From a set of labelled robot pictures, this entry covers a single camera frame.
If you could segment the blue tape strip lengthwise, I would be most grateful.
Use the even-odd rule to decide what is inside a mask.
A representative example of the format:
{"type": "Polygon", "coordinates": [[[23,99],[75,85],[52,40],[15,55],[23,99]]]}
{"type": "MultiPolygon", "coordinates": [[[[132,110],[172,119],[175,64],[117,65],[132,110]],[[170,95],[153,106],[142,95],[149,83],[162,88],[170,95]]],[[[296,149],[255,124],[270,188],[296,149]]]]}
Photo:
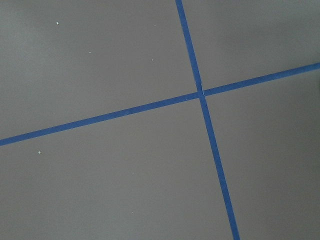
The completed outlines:
{"type": "Polygon", "coordinates": [[[198,66],[198,62],[197,62],[197,58],[196,58],[196,54],[195,54],[195,50],[192,42],[191,33],[189,30],[189,25],[188,25],[186,13],[185,13],[184,5],[181,0],[177,0],[175,2],[175,5],[177,8],[179,21],[180,21],[180,25],[181,25],[183,36],[184,36],[184,41],[185,41],[185,45],[186,45],[186,49],[189,57],[193,79],[195,82],[197,95],[198,95],[198,99],[201,106],[201,111],[202,111],[206,131],[207,131],[207,135],[210,143],[210,148],[213,155],[214,165],[216,168],[217,177],[218,177],[218,181],[219,181],[219,185],[220,185],[220,189],[221,189],[221,193],[222,193],[222,197],[225,205],[225,210],[227,213],[228,222],[229,222],[230,230],[232,233],[232,238],[234,240],[240,240],[241,238],[240,238],[240,234],[237,226],[237,221],[236,221],[236,217],[235,217],[235,213],[234,213],[234,209],[233,209],[233,205],[230,197],[230,192],[229,192],[223,164],[221,161],[221,156],[220,156],[220,152],[219,152],[219,148],[218,148],[218,144],[217,144],[217,140],[214,132],[214,127],[211,120],[210,111],[208,108],[208,103],[203,90],[201,74],[200,74],[200,70],[199,70],[199,66],[198,66]]]}

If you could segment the blue tape strip crosswise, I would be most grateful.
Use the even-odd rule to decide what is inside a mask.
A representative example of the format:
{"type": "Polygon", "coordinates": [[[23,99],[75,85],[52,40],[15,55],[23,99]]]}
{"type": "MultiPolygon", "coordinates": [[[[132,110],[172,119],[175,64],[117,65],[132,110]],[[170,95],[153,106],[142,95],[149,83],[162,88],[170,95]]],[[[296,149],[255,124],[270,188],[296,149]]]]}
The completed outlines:
{"type": "MultiPolygon", "coordinates": [[[[212,95],[216,95],[224,92],[245,88],[248,86],[253,86],[253,85],[257,85],[265,82],[283,79],[286,77],[291,77],[294,75],[312,72],[319,69],[320,69],[320,64],[317,62],[314,64],[300,66],[297,68],[292,68],[292,69],[284,70],[281,72],[276,72],[276,73],[272,73],[264,76],[254,77],[247,80],[242,80],[242,81],[238,81],[238,82],[234,82],[226,85],[221,85],[218,87],[205,89],[203,91],[203,94],[205,97],[212,96],[212,95]]],[[[69,123],[65,123],[57,126],[52,126],[49,128],[44,128],[44,129],[40,129],[40,130],[28,132],[28,133],[16,135],[16,136],[11,136],[8,138],[1,139],[0,145],[5,146],[5,145],[17,143],[17,142],[22,142],[29,139],[51,135],[51,134],[55,134],[58,132],[63,132],[63,131],[67,131],[75,128],[80,128],[83,126],[88,126],[88,125],[92,125],[92,124],[96,124],[96,123],[100,123],[100,122],[104,122],[112,119],[117,119],[120,117],[133,115],[141,112],[146,112],[146,111],[157,109],[157,108],[163,108],[166,106],[187,102],[187,101],[195,100],[198,98],[199,98],[199,95],[196,92],[184,94],[184,95],[176,96],[173,98],[168,98],[168,99],[151,102],[148,104],[143,104],[143,105],[139,105],[139,106],[135,106],[135,107],[131,107],[131,108],[115,111],[115,112],[110,112],[107,114],[102,114],[102,115],[81,119],[81,120],[77,120],[77,121],[73,121],[73,122],[69,122],[69,123]]]]}

